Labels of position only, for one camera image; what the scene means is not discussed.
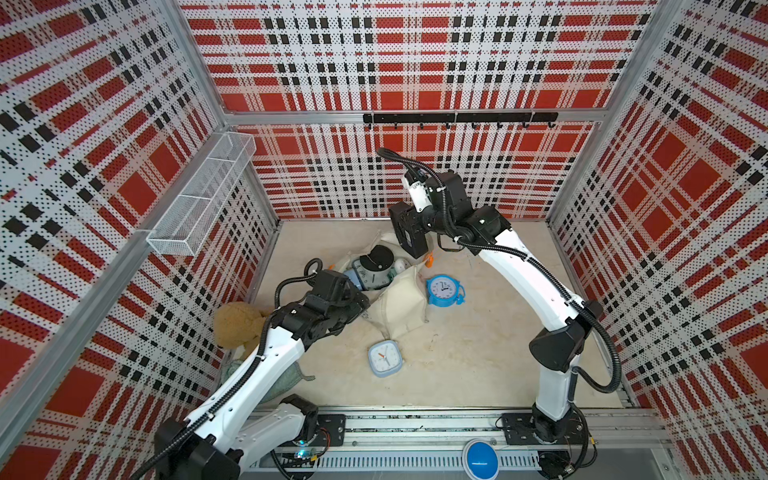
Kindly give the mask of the beige canvas bag orange handles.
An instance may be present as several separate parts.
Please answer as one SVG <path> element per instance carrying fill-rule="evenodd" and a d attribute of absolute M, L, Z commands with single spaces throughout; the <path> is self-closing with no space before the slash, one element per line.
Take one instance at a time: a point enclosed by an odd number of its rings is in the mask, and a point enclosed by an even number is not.
<path fill-rule="evenodd" d="M 395 259 L 405 258 L 411 266 L 399 275 L 396 275 L 393 269 L 394 278 L 387 287 L 365 291 L 358 283 L 351 264 L 355 259 L 368 254 L 376 245 L 388 247 L 394 253 Z M 413 258 L 400 247 L 395 233 L 379 232 L 363 251 L 348 253 L 331 268 L 347 275 L 369 298 L 370 306 L 362 317 L 374 325 L 384 338 L 394 340 L 426 323 L 427 293 L 421 270 L 429 257 L 427 253 L 420 258 Z"/>

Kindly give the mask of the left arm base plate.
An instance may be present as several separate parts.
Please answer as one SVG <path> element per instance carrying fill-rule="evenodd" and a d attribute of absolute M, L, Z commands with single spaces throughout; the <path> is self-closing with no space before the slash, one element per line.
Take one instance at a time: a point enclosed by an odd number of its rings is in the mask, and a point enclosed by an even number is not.
<path fill-rule="evenodd" d="M 310 436 L 283 442 L 280 447 L 340 447 L 345 440 L 346 422 L 344 414 L 319 414 Z"/>

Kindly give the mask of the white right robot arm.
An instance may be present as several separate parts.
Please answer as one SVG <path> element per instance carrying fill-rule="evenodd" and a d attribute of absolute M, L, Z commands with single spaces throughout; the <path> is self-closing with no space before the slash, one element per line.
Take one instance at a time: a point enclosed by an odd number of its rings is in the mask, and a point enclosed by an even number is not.
<path fill-rule="evenodd" d="M 540 366 L 531 426 L 538 442 L 557 443 L 577 413 L 574 398 L 579 380 L 604 394 L 615 392 L 621 384 L 617 348 L 599 322 L 602 306 L 560 282 L 495 207 L 473 207 L 458 174 L 409 165 L 403 184 L 411 200 L 389 208 L 401 247 L 421 256 L 427 251 L 428 234 L 451 238 L 459 249 L 493 267 L 538 316 L 542 329 L 529 343 L 529 351 Z M 601 339 L 610 358 L 610 379 L 605 384 L 579 364 L 590 335 Z"/>

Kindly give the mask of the black and white round clock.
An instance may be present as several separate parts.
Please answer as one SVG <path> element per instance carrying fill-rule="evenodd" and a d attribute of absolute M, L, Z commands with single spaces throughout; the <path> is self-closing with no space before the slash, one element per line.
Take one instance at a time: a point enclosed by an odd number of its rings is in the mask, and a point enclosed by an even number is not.
<path fill-rule="evenodd" d="M 376 245 L 360 258 L 362 267 L 371 272 L 388 272 L 395 261 L 394 253 L 384 245 Z"/>

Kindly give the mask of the brown teddy bear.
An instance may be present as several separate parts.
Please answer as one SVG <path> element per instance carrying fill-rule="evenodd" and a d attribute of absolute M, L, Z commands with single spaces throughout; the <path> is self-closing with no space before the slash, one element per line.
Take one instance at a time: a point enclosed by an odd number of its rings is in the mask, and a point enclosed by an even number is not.
<path fill-rule="evenodd" d="M 217 346 L 234 352 L 236 360 L 245 361 L 258 347 L 263 327 L 271 311 L 259 310 L 245 302 L 222 305 L 213 316 L 213 334 Z"/>

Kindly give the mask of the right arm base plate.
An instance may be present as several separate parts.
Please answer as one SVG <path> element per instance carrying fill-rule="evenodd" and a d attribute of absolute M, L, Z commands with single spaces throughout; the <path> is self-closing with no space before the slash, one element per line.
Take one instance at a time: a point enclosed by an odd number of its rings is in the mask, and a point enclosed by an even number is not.
<path fill-rule="evenodd" d="M 504 413 L 495 426 L 508 445 L 575 446 L 588 441 L 586 428 L 574 411 L 558 421 L 532 412 Z"/>

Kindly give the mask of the blue round twin-bell alarm clock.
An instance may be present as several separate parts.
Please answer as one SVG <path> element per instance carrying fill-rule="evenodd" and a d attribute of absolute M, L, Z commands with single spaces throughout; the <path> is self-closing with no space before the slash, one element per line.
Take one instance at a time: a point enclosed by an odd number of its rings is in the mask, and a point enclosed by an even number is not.
<path fill-rule="evenodd" d="M 436 275 L 426 281 L 428 304 L 448 308 L 453 305 L 461 305 L 465 301 L 465 289 L 461 283 L 448 276 Z"/>

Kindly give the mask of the black hook rail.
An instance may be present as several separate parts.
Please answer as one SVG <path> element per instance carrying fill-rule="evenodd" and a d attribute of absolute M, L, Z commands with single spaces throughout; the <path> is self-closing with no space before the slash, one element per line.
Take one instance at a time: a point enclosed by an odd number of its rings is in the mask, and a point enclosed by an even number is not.
<path fill-rule="evenodd" d="M 404 124 L 444 124 L 514 123 L 527 126 L 531 123 L 553 124 L 558 120 L 558 112 L 438 112 L 438 113 L 366 113 L 362 115 L 366 125 L 404 125 Z"/>

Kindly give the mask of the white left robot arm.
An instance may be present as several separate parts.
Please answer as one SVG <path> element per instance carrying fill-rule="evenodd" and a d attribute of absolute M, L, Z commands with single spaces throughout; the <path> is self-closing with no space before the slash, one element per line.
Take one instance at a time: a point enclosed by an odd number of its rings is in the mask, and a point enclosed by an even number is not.
<path fill-rule="evenodd" d="M 303 276 L 309 291 L 297 302 L 276 305 L 256 349 L 203 404 L 184 420 L 169 419 L 155 434 L 155 453 L 132 473 L 142 479 L 237 479 L 276 448 L 307 447 L 331 434 L 318 423 L 318 408 L 286 397 L 256 421 L 252 412 L 283 374 L 317 341 L 339 335 L 370 306 L 346 275 L 319 269 Z"/>

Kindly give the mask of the white oval clock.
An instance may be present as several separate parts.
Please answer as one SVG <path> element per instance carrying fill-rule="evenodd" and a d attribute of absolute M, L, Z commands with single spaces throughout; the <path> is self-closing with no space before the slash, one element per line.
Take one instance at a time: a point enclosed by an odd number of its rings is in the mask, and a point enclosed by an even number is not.
<path fill-rule="evenodd" d="M 396 275 L 399 275 L 406 271 L 411 266 L 411 263 L 402 257 L 398 257 L 394 260 L 392 268 L 395 271 Z"/>

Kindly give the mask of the blue round button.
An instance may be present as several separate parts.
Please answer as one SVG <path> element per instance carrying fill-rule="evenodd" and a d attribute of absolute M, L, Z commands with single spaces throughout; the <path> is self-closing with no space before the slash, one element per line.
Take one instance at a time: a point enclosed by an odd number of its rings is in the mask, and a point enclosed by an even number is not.
<path fill-rule="evenodd" d="M 461 461 L 465 474 L 472 480 L 494 480 L 500 471 L 496 451 L 480 439 L 470 440 L 464 446 Z"/>

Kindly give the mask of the dark blue square alarm clock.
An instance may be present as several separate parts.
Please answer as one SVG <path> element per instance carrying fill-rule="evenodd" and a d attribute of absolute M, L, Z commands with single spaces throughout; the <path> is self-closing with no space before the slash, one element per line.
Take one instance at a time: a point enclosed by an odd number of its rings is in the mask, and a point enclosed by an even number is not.
<path fill-rule="evenodd" d="M 352 262 L 351 269 L 363 290 L 374 291 L 383 289 L 392 282 L 393 264 L 394 261 L 391 259 L 376 261 L 368 257 L 359 257 Z"/>

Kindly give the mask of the light blue square alarm clock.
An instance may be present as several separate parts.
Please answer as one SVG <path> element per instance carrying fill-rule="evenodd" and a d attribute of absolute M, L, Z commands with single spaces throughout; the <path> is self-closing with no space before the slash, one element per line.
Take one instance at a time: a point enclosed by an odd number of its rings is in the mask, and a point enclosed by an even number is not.
<path fill-rule="evenodd" d="M 368 362 L 372 373 L 378 378 L 385 378 L 398 373 L 404 364 L 398 344 L 393 340 L 384 340 L 368 349 Z"/>

